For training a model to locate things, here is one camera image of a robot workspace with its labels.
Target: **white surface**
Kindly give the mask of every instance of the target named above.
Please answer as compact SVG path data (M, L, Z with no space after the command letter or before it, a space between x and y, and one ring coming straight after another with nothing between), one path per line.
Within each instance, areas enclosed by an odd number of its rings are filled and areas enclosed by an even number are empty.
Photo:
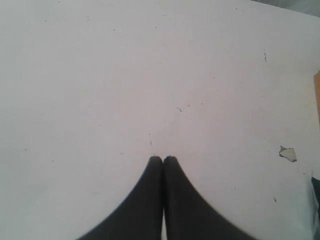
M1 1L0 239L80 237L153 154L251 235L312 239L319 29L251 1Z

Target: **paint chip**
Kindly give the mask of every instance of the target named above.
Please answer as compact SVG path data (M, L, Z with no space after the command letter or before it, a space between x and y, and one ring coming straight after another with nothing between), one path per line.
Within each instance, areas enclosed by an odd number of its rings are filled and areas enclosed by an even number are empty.
M285 148L280 146L279 156L288 159L292 163L297 161L295 150L292 147Z

